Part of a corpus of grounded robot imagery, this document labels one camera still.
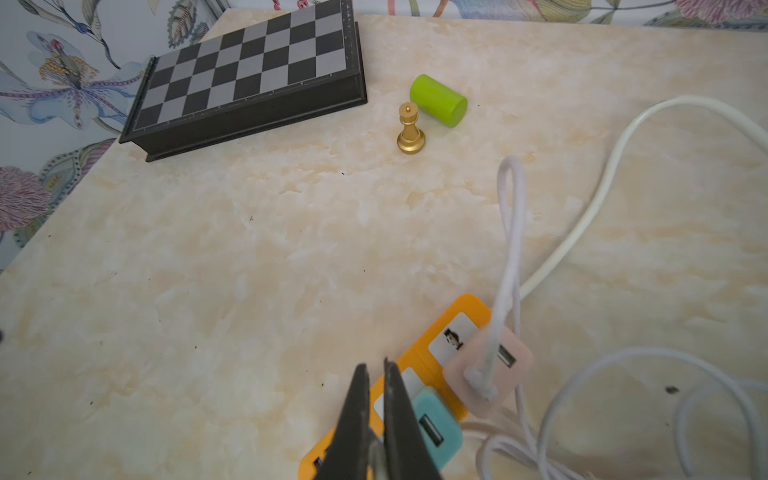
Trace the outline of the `pink usb wall charger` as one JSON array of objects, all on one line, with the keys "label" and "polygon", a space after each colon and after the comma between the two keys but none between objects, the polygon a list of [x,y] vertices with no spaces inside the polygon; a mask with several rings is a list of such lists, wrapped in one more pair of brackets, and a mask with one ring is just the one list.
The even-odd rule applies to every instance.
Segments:
[{"label": "pink usb wall charger", "polygon": [[500,330],[493,363],[487,362],[493,333],[484,327],[443,369],[445,382],[470,414],[487,419],[519,386],[534,365],[531,350],[508,327]]}]

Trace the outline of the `orange power strip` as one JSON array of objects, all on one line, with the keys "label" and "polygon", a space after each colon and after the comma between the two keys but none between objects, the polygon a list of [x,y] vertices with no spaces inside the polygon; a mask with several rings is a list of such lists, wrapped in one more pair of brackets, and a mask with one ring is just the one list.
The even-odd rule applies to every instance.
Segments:
[{"label": "orange power strip", "polygon": [[[458,423],[469,411],[448,387],[443,367],[476,332],[490,321],[491,310],[479,298],[460,296],[396,361],[409,398],[413,400],[424,388],[431,387],[441,397]],[[370,426],[380,437],[384,433],[384,378],[370,389]],[[301,460],[298,479],[314,479],[325,459],[335,427],[332,428]]]}]

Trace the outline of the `teal usb wall charger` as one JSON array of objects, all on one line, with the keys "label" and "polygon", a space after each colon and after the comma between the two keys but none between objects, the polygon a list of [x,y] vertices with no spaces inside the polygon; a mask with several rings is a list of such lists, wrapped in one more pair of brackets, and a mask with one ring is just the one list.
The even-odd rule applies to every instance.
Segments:
[{"label": "teal usb wall charger", "polygon": [[412,401],[426,448],[438,470],[443,470],[463,445],[463,432],[439,392],[425,387]]}]

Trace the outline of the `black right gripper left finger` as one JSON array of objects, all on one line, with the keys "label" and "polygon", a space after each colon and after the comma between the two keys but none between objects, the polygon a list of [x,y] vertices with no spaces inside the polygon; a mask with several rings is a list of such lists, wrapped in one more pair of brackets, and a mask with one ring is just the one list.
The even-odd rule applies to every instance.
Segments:
[{"label": "black right gripper left finger", "polygon": [[339,420],[316,479],[366,479],[370,445],[370,379],[356,366]]}]

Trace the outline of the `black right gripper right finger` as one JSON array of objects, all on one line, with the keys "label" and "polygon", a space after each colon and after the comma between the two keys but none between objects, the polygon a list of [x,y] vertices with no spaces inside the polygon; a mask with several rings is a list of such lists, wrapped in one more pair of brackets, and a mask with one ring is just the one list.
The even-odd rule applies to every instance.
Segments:
[{"label": "black right gripper right finger", "polygon": [[384,360],[384,451],[390,479],[441,479],[397,364]]}]

